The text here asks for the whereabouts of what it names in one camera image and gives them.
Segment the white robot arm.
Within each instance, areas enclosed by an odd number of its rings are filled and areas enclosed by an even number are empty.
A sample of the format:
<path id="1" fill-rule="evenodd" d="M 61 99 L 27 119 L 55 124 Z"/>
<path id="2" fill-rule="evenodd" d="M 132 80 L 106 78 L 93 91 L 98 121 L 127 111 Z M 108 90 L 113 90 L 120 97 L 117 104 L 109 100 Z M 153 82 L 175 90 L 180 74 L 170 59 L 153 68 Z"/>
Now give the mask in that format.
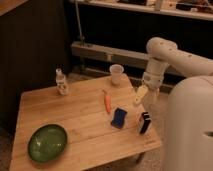
<path id="1" fill-rule="evenodd" d="M 213 60 L 160 37 L 146 45 L 148 64 L 134 104 L 160 88 L 173 67 L 185 76 L 168 97 L 163 171 L 213 171 Z"/>

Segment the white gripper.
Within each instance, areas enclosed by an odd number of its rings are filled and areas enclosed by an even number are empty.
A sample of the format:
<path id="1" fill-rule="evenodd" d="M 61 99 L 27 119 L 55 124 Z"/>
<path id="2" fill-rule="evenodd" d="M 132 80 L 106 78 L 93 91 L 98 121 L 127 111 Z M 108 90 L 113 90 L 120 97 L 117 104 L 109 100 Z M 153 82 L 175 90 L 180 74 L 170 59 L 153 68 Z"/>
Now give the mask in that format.
<path id="1" fill-rule="evenodd" d="M 142 76 L 142 83 L 136 92 L 136 96 L 134 99 L 134 104 L 136 106 L 141 104 L 142 99 L 148 92 L 148 88 L 151 90 L 158 89 L 164 79 L 164 73 L 168 68 L 168 63 L 156 58 L 150 58 L 146 70 Z"/>

